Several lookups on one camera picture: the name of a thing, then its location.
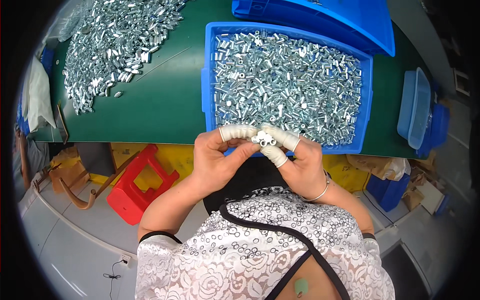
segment finger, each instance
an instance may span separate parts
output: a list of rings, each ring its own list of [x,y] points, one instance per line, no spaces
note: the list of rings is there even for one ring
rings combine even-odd
[[[268,145],[262,147],[260,149],[260,152],[262,152],[263,155],[270,159],[270,161],[273,162],[275,167],[277,168],[284,165],[288,160],[288,157],[285,155],[285,153],[277,146]]]
[[[254,144],[252,142],[241,144],[233,150],[229,156],[225,157],[225,163],[236,170],[245,162],[245,160],[260,150],[260,148],[259,144]]]
[[[235,148],[244,143],[248,143],[248,141],[245,139],[237,139],[237,138],[231,139],[227,142],[229,148]]]
[[[291,130],[287,130],[287,132],[290,133],[290,134],[295,135],[296,137],[299,137],[299,135],[300,135],[300,133],[298,133],[298,132],[293,132],[293,131],[291,131]],[[280,143],[280,142],[277,142],[275,146],[277,146],[277,147],[279,147],[279,148],[282,148],[283,152],[287,152],[287,151],[288,151],[288,149],[286,149],[286,148],[283,146],[283,144]]]
[[[294,136],[287,131],[271,125],[262,125],[262,130],[269,133],[277,143],[280,142],[286,149],[293,151],[298,159],[306,159],[310,155],[312,145],[309,143],[313,142],[304,136],[298,133]]]
[[[251,138],[257,134],[258,130],[259,129],[254,126],[244,124],[230,124],[219,128],[223,142],[229,141],[233,138]]]
[[[276,140],[277,143],[282,144],[286,149],[293,152],[295,151],[295,148],[300,141],[297,136],[272,125],[263,124],[262,130],[266,133],[269,133]]]

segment green table surface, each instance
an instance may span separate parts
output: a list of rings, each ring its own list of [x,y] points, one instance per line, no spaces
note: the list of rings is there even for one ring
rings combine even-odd
[[[204,66],[205,26],[209,22],[239,21],[231,13],[231,1],[189,1],[182,10],[184,20],[168,35],[145,74],[180,51],[148,75],[130,83],[119,83],[110,94],[120,98],[96,97],[94,113],[77,116],[67,99],[62,70],[69,40],[55,49],[50,95],[52,107],[60,102],[70,142],[128,142],[193,144],[205,131],[202,112],[200,69]],[[396,132],[405,71],[422,67],[423,60],[407,37],[393,24],[396,56],[373,58],[373,99],[362,154],[416,158],[414,150]],[[50,126],[31,133],[36,141],[60,142],[58,130]]]

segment silver bangle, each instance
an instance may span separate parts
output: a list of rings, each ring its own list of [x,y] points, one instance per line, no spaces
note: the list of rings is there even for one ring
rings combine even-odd
[[[314,199],[306,199],[306,198],[300,196],[304,201],[307,201],[307,202],[315,201],[315,200],[317,200],[318,198],[322,197],[322,196],[326,193],[326,191],[327,191],[327,189],[328,189],[328,185],[330,184],[330,180],[329,180],[328,174],[327,174],[327,172],[325,171],[325,169],[324,169],[324,173],[325,173],[325,178],[326,178],[326,183],[327,183],[327,185],[325,186],[324,191],[323,191],[318,197],[316,197],[316,198],[314,198]]]

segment power cord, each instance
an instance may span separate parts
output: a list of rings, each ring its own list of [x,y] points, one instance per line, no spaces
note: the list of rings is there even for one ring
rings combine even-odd
[[[369,178],[368,175],[369,174],[367,174],[367,178],[365,179],[365,182],[363,183],[363,187],[361,189],[361,192],[365,195],[365,197],[367,197],[368,201],[370,201],[370,203],[373,205],[373,207],[375,207],[382,215],[384,215],[384,217],[386,217],[390,221],[390,223],[392,223],[392,225],[393,225],[394,223],[392,222],[392,220],[390,220],[389,217],[387,217],[375,204],[373,204],[373,202],[370,200],[370,198],[367,196],[367,194],[365,194],[365,188],[366,188],[365,185],[367,184],[367,180]]]
[[[113,272],[113,266],[116,265],[116,264],[119,264],[119,263],[125,263],[125,264],[128,264],[128,262],[124,259],[122,259],[121,261],[119,262],[116,262],[112,265],[112,275],[110,274],[107,274],[107,273],[103,273],[103,277],[105,278],[112,278],[112,281],[110,282],[110,300],[112,300],[112,286],[113,286],[113,280],[114,279],[119,279],[120,278],[120,275],[115,275],[115,273]]]

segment white lace top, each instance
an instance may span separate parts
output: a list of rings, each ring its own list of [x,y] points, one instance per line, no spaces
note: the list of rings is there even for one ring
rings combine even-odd
[[[135,299],[275,299],[280,279],[310,255],[343,300],[395,299],[376,240],[350,213],[281,187],[221,206],[184,243],[165,232],[143,237]]]

